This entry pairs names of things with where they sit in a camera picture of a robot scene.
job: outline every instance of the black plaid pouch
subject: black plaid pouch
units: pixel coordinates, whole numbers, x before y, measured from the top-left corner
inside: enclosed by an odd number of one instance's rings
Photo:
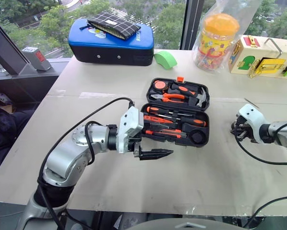
[[[140,26],[105,11],[102,11],[92,19],[87,20],[87,22],[90,25],[123,40],[128,39],[140,29]]]

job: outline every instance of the orange pliers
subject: orange pliers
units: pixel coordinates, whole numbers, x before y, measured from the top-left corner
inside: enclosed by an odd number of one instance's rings
[[[151,97],[154,99],[162,99],[164,102],[175,102],[175,103],[184,103],[181,101],[173,101],[170,98],[177,98],[177,99],[188,99],[188,96],[182,95],[182,94],[170,94],[170,93],[164,93],[164,94],[152,94]]]

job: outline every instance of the window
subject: window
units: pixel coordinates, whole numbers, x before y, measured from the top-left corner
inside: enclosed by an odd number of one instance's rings
[[[287,39],[287,0],[263,0],[245,34]]]
[[[179,49],[185,8],[186,0],[0,0],[0,25],[20,50],[35,46],[46,58],[68,58],[74,20],[107,10],[151,26],[156,48]]]

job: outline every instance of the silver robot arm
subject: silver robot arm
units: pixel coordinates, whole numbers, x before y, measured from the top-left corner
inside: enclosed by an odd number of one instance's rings
[[[287,121],[268,122],[264,115],[251,104],[244,105],[237,114],[237,120],[232,124],[231,133],[236,127],[239,141],[249,138],[253,143],[275,143],[287,148],[287,126],[276,132]]]
[[[133,151],[140,160],[154,160],[165,157],[173,151],[152,149],[142,151],[140,132],[144,126],[143,113],[134,106],[121,117],[120,127],[90,124],[88,134],[94,154],[117,150],[118,153]],[[57,216],[66,209],[69,197],[92,160],[85,136],[84,125],[76,128],[49,155],[43,169],[43,190]],[[31,196],[21,216],[17,230],[57,229],[39,189]]]

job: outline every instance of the white table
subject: white table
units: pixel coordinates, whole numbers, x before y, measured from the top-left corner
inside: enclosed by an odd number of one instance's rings
[[[210,139],[202,148],[181,147],[144,138],[144,150],[166,148],[174,153],[155,161],[139,161],[132,153],[96,155],[72,194],[70,208],[103,211],[250,215],[275,198],[287,196],[287,166],[260,163],[236,144],[230,125],[246,103],[260,107],[269,121],[287,120],[287,80],[213,75],[199,70],[191,51],[170,52],[178,65],[164,70],[148,67],[87,64],[74,57],[42,101],[0,167],[0,201],[26,204],[36,189],[40,164],[55,141],[79,119],[109,102],[128,96],[141,108],[156,77],[204,84],[211,95]],[[119,124],[127,102],[118,102],[92,119]],[[269,161],[287,161],[287,150],[276,145],[242,143]],[[260,215],[287,216],[287,200],[265,208]]]

